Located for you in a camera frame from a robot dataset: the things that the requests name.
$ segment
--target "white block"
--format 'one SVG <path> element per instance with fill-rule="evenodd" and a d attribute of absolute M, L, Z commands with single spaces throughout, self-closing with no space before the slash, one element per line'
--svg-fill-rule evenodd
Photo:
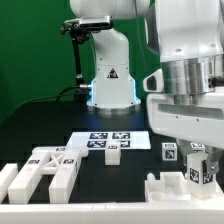
<path fill-rule="evenodd" d="M 55 155 L 61 155 L 66 152 L 65 146 L 54 146 L 54 147 L 36 147 L 33 149 L 32 153 L 36 152 L 50 152 L 54 153 Z"/>
<path fill-rule="evenodd" d="M 198 198 L 205 198 L 216 193 L 216 175 L 209 175 L 206 169 L 208 154 L 193 153 L 187 156 L 188 191 Z"/>
<path fill-rule="evenodd" d="M 163 161 L 177 161 L 177 144 L 162 143 L 162 157 Z"/>
<path fill-rule="evenodd" d="M 145 181 L 145 199 L 149 203 L 190 201 L 191 195 L 187 192 L 187 181 L 181 172 L 162 172 L 159 180 L 150 173 Z"/>
<path fill-rule="evenodd" d="M 193 149 L 193 152 L 205 152 L 205 146 L 200 143 L 192 142 L 191 143 L 191 148 Z"/>
<path fill-rule="evenodd" d="M 41 167 L 50 160 L 49 152 L 35 152 L 8 188 L 10 204 L 27 204 L 41 180 Z"/>
<path fill-rule="evenodd" d="M 105 150 L 105 165 L 120 165 L 120 159 L 121 159 L 120 142 L 108 143 Z"/>
<path fill-rule="evenodd" d="M 8 187 L 18 174 L 17 164 L 7 164 L 0 173 L 0 204 L 8 193 Z"/>
<path fill-rule="evenodd" d="M 67 204 L 81 165 L 81 152 L 67 150 L 49 187 L 51 204 Z"/>

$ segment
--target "white foam block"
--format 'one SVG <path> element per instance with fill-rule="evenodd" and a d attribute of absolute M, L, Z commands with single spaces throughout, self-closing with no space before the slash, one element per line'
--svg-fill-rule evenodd
<path fill-rule="evenodd" d="M 27 204 L 41 180 L 41 167 L 50 160 L 49 152 L 35 152 L 8 188 L 10 204 Z"/>
<path fill-rule="evenodd" d="M 216 175 L 207 173 L 207 153 L 198 152 L 187 156 L 188 191 L 198 198 L 206 198 L 216 193 Z"/>
<path fill-rule="evenodd" d="M 177 161 L 177 144 L 162 143 L 162 157 L 163 161 Z"/>
<path fill-rule="evenodd" d="M 67 150 L 49 187 L 50 203 L 68 203 L 81 165 L 79 150 Z"/>
<path fill-rule="evenodd" d="M 0 204 L 8 193 L 8 187 L 18 174 L 17 164 L 6 164 L 0 173 Z"/>
<path fill-rule="evenodd" d="M 120 165 L 121 147 L 119 142 L 107 144 L 105 150 L 105 165 Z"/>

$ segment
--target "white plastic piece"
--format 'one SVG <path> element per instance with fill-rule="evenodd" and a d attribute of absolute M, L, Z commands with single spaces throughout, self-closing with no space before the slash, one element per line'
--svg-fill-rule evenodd
<path fill-rule="evenodd" d="M 216 175 L 206 169 L 207 153 L 198 152 L 187 156 L 188 191 L 198 198 L 206 198 L 216 193 Z"/>
<path fill-rule="evenodd" d="M 215 190 L 213 194 L 210 195 L 210 198 L 205 199 L 192 194 L 191 188 L 189 191 L 188 182 L 189 180 L 186 180 L 181 172 L 162 172 L 160 173 L 160 180 L 156 180 L 154 175 L 150 173 L 145 181 L 146 201 L 153 206 L 156 206 L 156 202 L 160 202 L 161 206 L 166 204 L 167 208 L 170 208 L 170 211 L 173 209 L 173 206 L 178 204 L 178 201 L 181 201 L 185 205 L 185 209 L 192 205 L 194 205 L 194 208 L 197 206 L 198 208 L 202 208 L 206 203 L 211 203 L 212 205 L 214 204 L 214 200 L 217 199 L 220 199 L 219 203 L 224 202 L 223 192 L 216 182 L 214 182 Z"/>
<path fill-rule="evenodd" d="M 162 157 L 163 161 L 177 161 L 177 144 L 162 143 Z"/>
<path fill-rule="evenodd" d="M 18 174 L 17 164 L 7 164 L 0 172 L 0 204 L 8 193 L 8 187 Z"/>
<path fill-rule="evenodd" d="M 55 155 L 62 155 L 66 152 L 65 146 L 57 146 L 57 147 L 36 147 L 33 149 L 32 153 L 36 152 L 50 152 L 54 153 Z"/>
<path fill-rule="evenodd" d="M 64 158 L 64 154 L 62 155 L 55 155 L 55 153 L 50 154 L 51 160 L 49 163 L 45 164 L 41 168 L 42 175 L 55 175 L 61 161 Z"/>
<path fill-rule="evenodd" d="M 50 160 L 49 152 L 35 152 L 8 188 L 10 204 L 27 204 L 35 191 L 41 175 L 41 167 Z"/>
<path fill-rule="evenodd" d="M 49 187 L 51 204 L 66 204 L 81 165 L 79 150 L 67 150 Z"/>
<path fill-rule="evenodd" d="M 207 201 L 153 201 L 67 205 L 2 205 L 1 223 L 10 224 L 223 224 L 223 195 Z"/>
<path fill-rule="evenodd" d="M 205 152 L 205 146 L 200 143 L 192 142 L 191 143 L 191 148 L 193 149 L 193 152 Z"/>
<path fill-rule="evenodd" d="M 119 142 L 107 144 L 105 150 L 105 165 L 120 165 L 121 147 Z"/>

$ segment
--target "cable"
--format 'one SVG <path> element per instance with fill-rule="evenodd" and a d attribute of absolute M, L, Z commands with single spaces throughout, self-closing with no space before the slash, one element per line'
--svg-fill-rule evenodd
<path fill-rule="evenodd" d="M 224 2 L 222 0 L 220 0 L 220 9 L 221 9 L 222 21 L 224 22 Z"/>
<path fill-rule="evenodd" d="M 35 98 L 35 99 L 32 99 L 32 100 L 28 100 L 24 103 L 21 103 L 17 108 L 16 108 L 16 111 L 19 110 L 22 106 L 26 105 L 26 104 L 29 104 L 29 103 L 33 103 L 33 102 L 36 102 L 36 101 L 40 101 L 40 100 L 48 100 L 48 99 L 54 99 L 54 98 L 57 98 L 57 97 L 66 97 L 66 96 L 74 96 L 74 95 L 87 95 L 87 93 L 73 93 L 73 94 L 67 94 L 67 95 L 57 95 L 57 96 L 47 96 L 47 97 L 40 97 L 40 98 Z"/>
<path fill-rule="evenodd" d="M 138 42 L 139 42 L 139 46 L 140 46 L 140 50 L 141 50 L 141 54 L 142 54 L 142 60 L 144 63 L 145 74 L 148 75 L 149 70 L 148 70 L 148 66 L 146 63 L 145 53 L 144 53 L 143 44 L 142 44 L 142 40 L 141 40 L 141 36 L 140 36 L 140 25 L 139 25 L 139 21 L 138 21 L 137 0 L 134 0 L 134 3 L 135 3 L 135 16 L 136 16 L 136 25 L 137 25 L 137 33 L 138 33 Z"/>
<path fill-rule="evenodd" d="M 70 91 L 70 90 L 73 90 L 73 89 L 79 89 L 79 86 L 70 86 L 70 87 L 67 87 L 67 88 L 63 89 L 63 90 L 59 93 L 59 95 L 58 95 L 58 97 L 57 97 L 57 99 L 56 99 L 56 102 L 59 102 L 61 96 L 63 96 L 66 92 L 68 92 L 68 91 Z"/>
<path fill-rule="evenodd" d="M 94 48 L 94 40 L 93 38 L 90 39 L 90 46 L 91 46 L 91 51 L 92 51 L 92 54 L 93 54 L 93 63 L 96 67 L 96 54 L 95 54 L 95 48 Z"/>

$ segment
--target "black table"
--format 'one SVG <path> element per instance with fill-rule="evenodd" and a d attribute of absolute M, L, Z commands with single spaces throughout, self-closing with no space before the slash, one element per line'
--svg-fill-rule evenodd
<path fill-rule="evenodd" d="M 122 150 L 120 166 L 105 166 L 104 151 L 90 151 L 82 160 L 69 203 L 143 202 L 148 173 L 186 172 L 178 153 L 175 162 L 162 160 L 162 142 L 174 139 L 152 133 L 145 102 L 139 111 L 108 117 L 88 112 L 83 104 L 45 102 L 24 105 L 0 126 L 0 169 L 16 162 L 19 169 L 37 146 L 65 146 L 72 132 L 148 131 L 152 150 Z M 43 176 L 29 203 L 49 203 L 52 176 Z M 224 158 L 217 181 L 224 185 Z"/>

